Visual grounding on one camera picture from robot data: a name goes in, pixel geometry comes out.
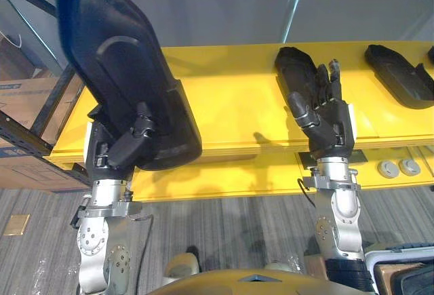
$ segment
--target round button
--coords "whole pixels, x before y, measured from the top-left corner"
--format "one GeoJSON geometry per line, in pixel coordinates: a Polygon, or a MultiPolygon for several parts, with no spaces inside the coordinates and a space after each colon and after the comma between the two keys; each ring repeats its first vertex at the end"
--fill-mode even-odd
{"type": "Polygon", "coordinates": [[[405,175],[409,176],[415,176],[420,173],[419,165],[411,158],[400,161],[399,168],[405,175]]]}
{"type": "Polygon", "coordinates": [[[398,167],[391,161],[382,161],[378,164],[378,171],[385,178],[396,178],[399,175],[398,167]]]}

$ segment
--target robotic arm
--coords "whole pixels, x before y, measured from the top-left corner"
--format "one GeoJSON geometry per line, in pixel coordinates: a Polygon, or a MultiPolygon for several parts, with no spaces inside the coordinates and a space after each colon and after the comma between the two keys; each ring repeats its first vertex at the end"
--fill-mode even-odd
{"type": "Polygon", "coordinates": [[[342,100],[337,60],[315,67],[308,54],[295,47],[280,49],[275,65],[281,85],[288,89],[288,104],[296,123],[309,137],[309,150],[317,161],[307,187],[315,187],[315,238],[325,260],[329,280],[373,292],[366,269],[358,227],[360,202],[357,170],[349,168],[354,147],[351,112],[342,100]]]}
{"type": "Polygon", "coordinates": [[[130,274],[126,218],[140,220],[143,209],[129,188],[134,168],[188,163],[200,156],[201,139],[181,82],[130,0],[57,0],[57,10],[62,49],[98,102],[85,149],[92,198],[77,212],[81,291],[122,295],[130,274]]]}

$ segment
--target metal joint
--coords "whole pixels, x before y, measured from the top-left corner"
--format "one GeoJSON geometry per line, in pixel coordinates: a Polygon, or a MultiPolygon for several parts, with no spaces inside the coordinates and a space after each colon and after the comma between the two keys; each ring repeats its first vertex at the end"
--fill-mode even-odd
{"type": "Polygon", "coordinates": [[[142,211],[142,203],[138,201],[118,201],[106,207],[91,206],[86,210],[78,213],[79,218],[96,218],[96,217],[126,217],[138,215],[142,211]]]}
{"type": "Polygon", "coordinates": [[[303,184],[307,188],[329,189],[329,190],[352,190],[360,191],[360,184],[349,181],[332,181],[327,176],[314,175],[303,176],[303,184]]]}

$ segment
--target yellow shelf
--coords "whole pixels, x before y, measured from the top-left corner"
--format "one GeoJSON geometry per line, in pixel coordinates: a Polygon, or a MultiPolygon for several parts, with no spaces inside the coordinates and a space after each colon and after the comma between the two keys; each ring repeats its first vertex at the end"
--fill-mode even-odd
{"type": "MultiPolygon", "coordinates": [[[[310,54],[316,64],[328,63],[331,57],[340,61],[343,97],[355,107],[355,148],[363,149],[369,160],[355,166],[363,189],[432,184],[429,163],[433,155],[422,154],[425,148],[414,146],[434,144],[434,108],[408,109],[390,95],[364,60],[363,53],[370,43],[291,46],[310,54]],[[409,177],[401,173],[389,180],[377,172],[380,160],[397,164],[406,156],[415,158],[421,174],[409,177]]],[[[374,43],[398,51],[412,64],[424,63],[434,76],[427,58],[430,43],[374,43]]],[[[136,169],[135,199],[300,193],[296,179],[309,172],[303,170],[296,152],[307,151],[308,140],[288,116],[276,82],[273,63],[280,47],[268,44],[163,49],[174,76],[184,86],[201,133],[203,154],[195,163],[175,170],[136,169]]],[[[95,106],[92,95],[84,90],[48,160],[64,169],[83,162],[87,114],[95,106]]]]}
{"type": "MultiPolygon", "coordinates": [[[[342,92],[353,103],[359,149],[434,143],[434,108],[414,110],[400,105],[375,78],[363,53],[371,42],[294,43],[316,64],[339,59],[342,92]]],[[[380,42],[412,64],[424,63],[430,43],[380,42]]],[[[163,52],[181,79],[203,142],[202,157],[307,151],[307,138],[288,116],[273,68],[281,45],[167,47],[163,52]]],[[[96,105],[85,90],[48,157],[54,163],[82,161],[87,114],[96,105]]]]}
{"type": "MultiPolygon", "coordinates": [[[[362,190],[420,186],[433,184],[433,175],[425,165],[417,147],[399,149],[369,149],[363,151],[366,163],[351,165],[359,171],[362,190]],[[397,165],[401,159],[413,158],[420,166],[420,174],[385,178],[378,173],[381,161],[397,165]]],[[[297,154],[261,153],[253,159],[186,165],[175,170],[146,172],[136,169],[132,181],[137,201],[168,201],[240,197],[254,195],[301,194],[297,178],[310,176],[297,154]]]]}

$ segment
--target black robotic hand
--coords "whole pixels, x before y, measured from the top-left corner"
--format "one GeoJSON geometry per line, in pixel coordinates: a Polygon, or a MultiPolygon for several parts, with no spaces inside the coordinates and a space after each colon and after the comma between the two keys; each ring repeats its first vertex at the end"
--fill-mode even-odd
{"type": "Polygon", "coordinates": [[[296,123],[309,137],[315,159],[345,157],[354,147],[348,104],[342,100],[337,60],[315,67],[311,57],[295,47],[280,49],[275,66],[288,88],[288,104],[296,123]]]}

